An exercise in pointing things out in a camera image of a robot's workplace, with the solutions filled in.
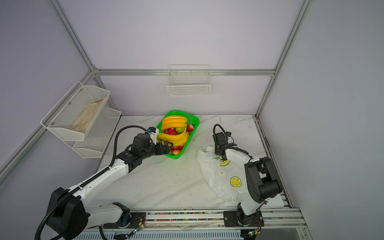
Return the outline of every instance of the marble table surface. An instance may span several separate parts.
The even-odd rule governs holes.
[[[118,179],[90,203],[90,207],[120,202],[132,210],[233,209],[242,199],[225,202],[219,199],[204,179],[196,160],[197,149],[213,146],[212,128],[216,123],[232,133],[235,143],[255,158],[265,157],[265,150],[252,115],[197,115],[200,125],[179,159],[152,156],[126,176]],[[105,152],[99,169],[107,166],[113,154],[116,132],[124,126],[156,127],[163,116],[122,116]],[[118,139],[117,153],[132,143],[142,130],[124,130]],[[280,195],[263,208],[279,208],[284,203]]]

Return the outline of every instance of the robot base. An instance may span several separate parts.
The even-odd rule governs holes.
[[[225,211],[224,226],[226,227],[257,227],[264,226],[262,213],[256,211],[249,216],[245,215],[241,210],[240,204],[237,205],[236,211]]]

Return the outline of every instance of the yellow banana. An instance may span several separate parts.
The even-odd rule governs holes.
[[[163,120],[162,124],[166,124],[166,123],[170,123],[170,122],[184,122],[184,123],[187,123],[187,120],[186,119],[182,119],[182,118],[170,118],[170,119],[167,119],[167,120]]]
[[[170,122],[166,124],[161,124],[161,131],[164,131],[165,129],[171,128],[171,127],[186,127],[187,124],[185,122]]]
[[[180,140],[176,140],[176,141],[167,140],[167,141],[173,143],[174,147],[177,147],[177,146],[181,146],[181,145],[185,144],[187,142],[187,140],[188,140],[187,135],[184,135],[184,138],[182,138]]]
[[[165,134],[165,133],[159,133],[157,136],[161,140],[177,141],[177,140],[180,140],[182,138],[185,138],[186,132],[187,132],[187,129],[184,129],[184,132],[177,134],[177,135],[169,135],[169,134]]]
[[[185,120],[188,120],[186,117],[178,116],[178,115],[173,115],[173,116],[165,117],[165,118],[163,119],[163,121],[164,121],[164,120],[167,120],[167,119],[172,119],[172,118],[179,118],[179,119],[185,119]]]

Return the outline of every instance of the lemon print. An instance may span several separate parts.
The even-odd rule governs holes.
[[[220,163],[220,166],[224,167],[224,166],[227,166],[231,161],[229,160],[225,160],[224,162],[221,162]]]
[[[232,186],[232,187],[240,187],[240,186],[241,186],[241,180],[240,180],[240,178],[239,178],[239,177],[236,177],[236,176],[232,177],[232,178],[231,178],[231,186]]]

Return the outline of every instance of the white wall panel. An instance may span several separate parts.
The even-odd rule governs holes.
[[[61,0],[98,68],[275,68],[302,0]]]
[[[315,240],[383,239],[384,1],[313,1],[260,119]]]
[[[48,1],[0,8],[0,165],[87,72]]]
[[[210,96],[167,96],[167,76],[102,76],[122,115],[254,114],[269,76],[212,76]]]

